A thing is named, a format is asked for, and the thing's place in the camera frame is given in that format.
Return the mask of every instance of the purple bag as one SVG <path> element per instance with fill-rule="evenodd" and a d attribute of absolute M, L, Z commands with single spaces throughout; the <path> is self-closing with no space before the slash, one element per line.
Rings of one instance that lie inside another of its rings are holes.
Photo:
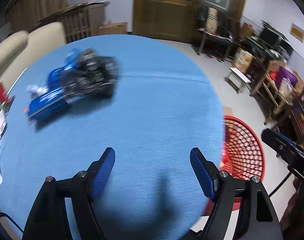
<path fill-rule="evenodd" d="M 298 82 L 297 78 L 292 73 L 280 66 L 278 71 L 278 77 L 275 82 L 277 88 L 279 88 L 279 86 L 281 85 L 283 78 L 288 78 L 293 87 L 295 87 L 296 83 Z"/>

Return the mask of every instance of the screw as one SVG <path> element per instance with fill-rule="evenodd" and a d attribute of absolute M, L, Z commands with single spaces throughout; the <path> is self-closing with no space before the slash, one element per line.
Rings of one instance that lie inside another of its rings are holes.
<path fill-rule="evenodd" d="M 254 181 L 255 183 L 258 183 L 260 180 L 259 180 L 259 177 L 253 176 L 252 181 Z"/>
<path fill-rule="evenodd" d="M 79 172 L 77 173 L 77 175 L 78 175 L 80 178 L 83 178 L 83 177 L 86 176 L 86 171 L 79 171 Z"/>
<path fill-rule="evenodd" d="M 227 171 L 220 171 L 220 176 L 223 178 L 226 178 L 229 174 L 227 173 Z"/>
<path fill-rule="evenodd" d="M 52 176 L 47 176 L 46 177 L 46 182 L 50 182 L 50 181 L 52 181 L 53 180 L 53 177 Z"/>

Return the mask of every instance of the blue mat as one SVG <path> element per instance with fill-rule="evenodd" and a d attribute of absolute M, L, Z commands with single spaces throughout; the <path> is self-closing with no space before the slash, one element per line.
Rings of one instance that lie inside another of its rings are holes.
<path fill-rule="evenodd" d="M 44 86 L 72 48 L 116 57 L 122 73 L 113 98 L 84 98 L 49 122 L 29 125 L 27 85 Z M 71 178 L 106 147 L 113 147 L 116 162 L 93 206 L 108 240 L 178 239 L 202 214 L 207 198 L 189 153 L 199 147 L 219 165 L 223 110 L 208 78 L 181 52 L 134 35 L 86 38 L 35 62 L 11 95 L 16 98 L 1 141 L 0 208 L 22 228 L 46 176 Z M 80 239 L 70 199 L 66 203 L 73 238 Z"/>

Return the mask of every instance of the white floor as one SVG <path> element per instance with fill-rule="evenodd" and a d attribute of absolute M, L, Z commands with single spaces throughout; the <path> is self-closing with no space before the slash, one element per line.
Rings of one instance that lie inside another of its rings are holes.
<path fill-rule="evenodd" d="M 183 52 L 209 77 L 212 86 L 223 106 L 232 108 L 235 117 L 247 123 L 260 138 L 264 126 L 264 115 L 256 100 L 249 96 L 249 90 L 245 89 L 243 93 L 237 94 L 236 91 L 224 80 L 231 67 L 230 62 L 218 62 L 215 58 L 207 59 L 204 56 L 198 56 L 189 44 L 174 41 L 162 41 L 173 48 Z M 267 193 L 273 189 L 288 174 L 286 163 L 281 158 L 276 158 L 275 151 L 262 143 L 265 155 L 265 177 L 263 179 L 264 187 Z M 287 182 L 271 197 L 278 219 L 280 220 L 287 206 L 287 202 L 295 192 L 292 185 L 294 176 L 292 175 Z M 238 211 L 233 211 L 230 224 L 225 235 L 225 240 L 233 238 Z M 194 231 L 202 230 L 207 217 L 201 217 L 199 221 L 191 228 Z"/>

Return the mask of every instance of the red object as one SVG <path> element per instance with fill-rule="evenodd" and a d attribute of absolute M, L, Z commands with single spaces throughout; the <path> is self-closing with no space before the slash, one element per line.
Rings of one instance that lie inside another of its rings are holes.
<path fill-rule="evenodd" d="M 0 83 L 0 103 L 8 102 L 8 101 L 9 101 L 9 96 L 5 91 L 2 83 Z"/>
<path fill-rule="evenodd" d="M 219 170 L 229 172 L 234 178 L 249 180 L 257 176 L 263 181 L 265 172 L 262 145 L 253 130 L 242 120 L 226 115 L 225 143 Z M 233 210 L 239 209 L 241 198 L 235 198 Z M 204 216 L 211 214 L 214 203 L 209 200 Z"/>
<path fill-rule="evenodd" d="M 277 78 L 278 78 L 278 70 L 273 70 L 269 73 L 269 77 L 271 80 L 273 80 L 274 82 L 276 82 Z"/>

